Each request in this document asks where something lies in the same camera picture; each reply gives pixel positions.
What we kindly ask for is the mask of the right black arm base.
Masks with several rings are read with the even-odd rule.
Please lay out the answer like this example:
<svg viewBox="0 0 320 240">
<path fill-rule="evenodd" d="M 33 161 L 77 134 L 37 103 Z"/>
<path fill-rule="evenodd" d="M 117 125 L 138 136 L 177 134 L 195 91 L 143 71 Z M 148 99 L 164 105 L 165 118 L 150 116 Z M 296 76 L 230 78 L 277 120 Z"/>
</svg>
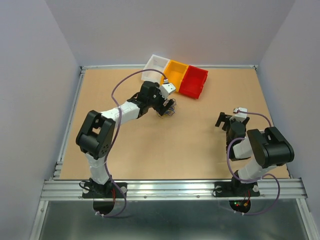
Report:
<svg viewBox="0 0 320 240">
<path fill-rule="evenodd" d="M 257 182 L 241 183 L 239 180 L 216 181 L 212 195 L 217 198 L 259 197 L 260 191 Z"/>
</svg>

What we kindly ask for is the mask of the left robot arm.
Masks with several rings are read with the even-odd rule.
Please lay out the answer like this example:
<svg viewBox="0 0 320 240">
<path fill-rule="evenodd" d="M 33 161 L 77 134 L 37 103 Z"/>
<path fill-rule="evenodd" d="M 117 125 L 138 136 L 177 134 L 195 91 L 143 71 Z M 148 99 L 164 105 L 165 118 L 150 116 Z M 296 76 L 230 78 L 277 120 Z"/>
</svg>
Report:
<svg viewBox="0 0 320 240">
<path fill-rule="evenodd" d="M 160 85 L 144 81 L 140 91 L 123 104 L 103 112 L 88 112 L 76 137 L 76 144 L 87 157 L 90 179 L 95 183 L 94 191 L 100 197 L 111 193 L 105 161 L 113 146 L 113 138 L 118 135 L 119 126 L 142 117 L 149 109 L 163 116 L 175 103 L 168 98 L 175 91 L 176 87 L 169 82 Z"/>
</svg>

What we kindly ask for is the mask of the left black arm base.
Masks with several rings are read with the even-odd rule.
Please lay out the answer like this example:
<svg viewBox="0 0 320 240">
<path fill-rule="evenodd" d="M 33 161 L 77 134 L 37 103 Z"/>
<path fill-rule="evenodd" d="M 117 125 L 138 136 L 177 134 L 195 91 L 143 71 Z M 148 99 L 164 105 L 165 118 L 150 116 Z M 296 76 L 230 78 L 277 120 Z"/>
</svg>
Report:
<svg viewBox="0 0 320 240">
<path fill-rule="evenodd" d="M 108 180 L 105 184 L 101 185 L 94 181 L 82 180 L 79 182 L 82 189 L 83 199 L 123 199 L 122 193 L 116 186 Z"/>
</svg>

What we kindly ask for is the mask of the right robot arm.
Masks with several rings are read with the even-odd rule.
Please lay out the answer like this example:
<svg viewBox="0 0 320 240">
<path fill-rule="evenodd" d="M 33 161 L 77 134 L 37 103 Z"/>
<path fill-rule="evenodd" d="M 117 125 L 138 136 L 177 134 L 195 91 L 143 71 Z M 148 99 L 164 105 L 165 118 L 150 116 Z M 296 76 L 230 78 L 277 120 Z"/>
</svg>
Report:
<svg viewBox="0 0 320 240">
<path fill-rule="evenodd" d="M 268 127 L 264 130 L 247 129 L 250 115 L 264 118 Z M 226 133 L 226 161 L 232 174 L 230 189 L 235 195 L 242 195 L 248 190 L 248 184 L 266 176 L 272 177 L 271 170 L 294 160 L 292 145 L 261 113 L 238 107 L 233 110 L 233 115 L 220 112 L 215 126 L 220 124 Z"/>
</svg>

